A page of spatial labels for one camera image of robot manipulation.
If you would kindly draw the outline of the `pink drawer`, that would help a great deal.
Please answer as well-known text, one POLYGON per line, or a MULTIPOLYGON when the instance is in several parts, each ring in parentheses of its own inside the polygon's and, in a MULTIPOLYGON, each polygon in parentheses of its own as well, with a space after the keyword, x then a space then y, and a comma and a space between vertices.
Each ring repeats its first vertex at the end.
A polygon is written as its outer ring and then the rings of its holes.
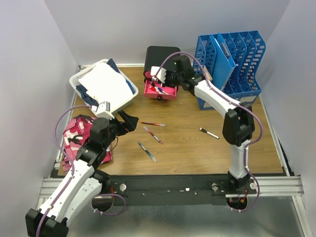
POLYGON ((152 81, 152 80, 146 80, 145 82, 145 88, 144 88, 144 96, 152 99, 157 99, 158 101, 161 100, 174 100, 176 99, 178 92, 178 87, 172 88, 167 86, 162 86, 162 83, 159 83, 158 81, 152 81), (158 90, 158 87, 166 91, 169 95, 163 94, 160 91, 152 91, 150 90, 151 82, 153 82, 156 85, 156 89, 158 90))

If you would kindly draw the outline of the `blue capped whiteboard marker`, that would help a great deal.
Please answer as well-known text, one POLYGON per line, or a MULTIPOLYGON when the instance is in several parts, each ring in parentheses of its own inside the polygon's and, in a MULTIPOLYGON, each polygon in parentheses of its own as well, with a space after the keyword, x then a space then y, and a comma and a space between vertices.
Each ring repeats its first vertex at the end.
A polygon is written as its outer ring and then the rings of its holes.
POLYGON ((169 95, 166 91, 164 91, 163 89, 161 89, 160 87, 158 87, 158 90, 163 93, 163 94, 166 94, 166 95, 169 95))

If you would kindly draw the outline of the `orange red gel pen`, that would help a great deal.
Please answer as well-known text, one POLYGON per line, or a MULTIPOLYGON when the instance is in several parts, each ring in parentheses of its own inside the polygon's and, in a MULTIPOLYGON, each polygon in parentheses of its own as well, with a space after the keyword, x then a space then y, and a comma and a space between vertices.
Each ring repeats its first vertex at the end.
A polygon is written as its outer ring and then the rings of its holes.
POLYGON ((166 127, 166 124, 163 124, 163 123, 154 123, 154 122, 147 122, 147 121, 140 121, 140 123, 141 124, 146 124, 146 125, 166 127))

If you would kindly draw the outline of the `blue gel pen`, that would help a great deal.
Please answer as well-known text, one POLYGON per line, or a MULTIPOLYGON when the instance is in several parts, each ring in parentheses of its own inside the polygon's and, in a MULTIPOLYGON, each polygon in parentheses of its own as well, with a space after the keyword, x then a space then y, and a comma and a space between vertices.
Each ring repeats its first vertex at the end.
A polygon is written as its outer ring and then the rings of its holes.
POLYGON ((150 157, 150 159, 153 162, 157 162, 157 160, 155 159, 155 157, 144 147, 144 145, 141 142, 138 142, 138 145, 142 148, 142 150, 150 157))

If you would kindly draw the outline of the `orange cover paperback book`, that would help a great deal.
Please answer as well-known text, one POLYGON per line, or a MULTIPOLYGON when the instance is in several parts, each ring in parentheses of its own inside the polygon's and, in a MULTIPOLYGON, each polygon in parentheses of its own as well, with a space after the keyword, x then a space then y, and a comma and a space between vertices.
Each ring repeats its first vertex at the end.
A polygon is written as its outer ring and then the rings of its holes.
POLYGON ((207 77, 209 81, 212 81, 212 76, 210 75, 210 73, 209 73, 209 71, 207 70, 207 68, 204 68, 204 72, 205 72, 205 74, 206 74, 205 77, 207 77))

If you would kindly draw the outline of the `blue file folder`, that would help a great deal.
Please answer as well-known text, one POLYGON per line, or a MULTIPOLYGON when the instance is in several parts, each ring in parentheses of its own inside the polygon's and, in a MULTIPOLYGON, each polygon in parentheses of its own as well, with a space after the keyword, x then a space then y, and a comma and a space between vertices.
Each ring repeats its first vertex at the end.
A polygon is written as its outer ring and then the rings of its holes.
POLYGON ((215 47, 215 59, 212 69, 212 83, 223 90, 229 77, 236 67, 236 45, 229 33, 217 33, 210 35, 210 39, 215 47))

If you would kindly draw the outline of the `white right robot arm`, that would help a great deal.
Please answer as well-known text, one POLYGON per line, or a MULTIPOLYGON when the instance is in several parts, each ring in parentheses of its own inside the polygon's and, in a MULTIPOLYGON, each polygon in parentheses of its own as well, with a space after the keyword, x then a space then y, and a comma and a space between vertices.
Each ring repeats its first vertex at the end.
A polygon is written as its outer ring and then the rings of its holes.
POLYGON ((175 71, 165 72, 164 64, 161 64, 153 78, 169 87, 182 87, 207 102, 223 117, 222 134, 231 150, 227 188, 231 193, 237 194, 245 189, 250 180, 247 167, 248 144, 255 129, 251 105, 240 103, 219 90, 211 83, 206 72, 196 74, 189 57, 184 52, 172 53, 164 61, 172 59, 175 71))

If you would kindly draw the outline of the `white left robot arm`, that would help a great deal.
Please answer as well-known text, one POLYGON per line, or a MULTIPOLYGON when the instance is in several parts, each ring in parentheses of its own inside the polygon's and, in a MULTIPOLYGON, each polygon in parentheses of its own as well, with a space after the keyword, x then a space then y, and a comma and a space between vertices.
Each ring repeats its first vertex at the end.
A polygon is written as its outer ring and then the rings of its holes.
POLYGON ((71 168, 53 194, 39 209, 30 209, 26 216, 27 234, 30 237, 65 237, 69 226, 81 210, 97 195, 116 196, 110 193, 110 177, 98 170, 107 148, 119 136, 136 129, 138 117, 124 111, 114 116, 93 121, 89 137, 79 148, 71 168))

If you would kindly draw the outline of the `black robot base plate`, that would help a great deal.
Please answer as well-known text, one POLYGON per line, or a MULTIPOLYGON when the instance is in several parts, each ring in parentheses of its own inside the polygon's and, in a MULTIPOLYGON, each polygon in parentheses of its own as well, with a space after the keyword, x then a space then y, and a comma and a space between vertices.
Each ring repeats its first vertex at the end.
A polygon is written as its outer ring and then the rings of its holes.
POLYGON ((124 198, 115 198, 115 205, 226 205, 229 198, 256 195, 257 187, 253 179, 235 187, 227 174, 112 175, 101 192, 124 198))

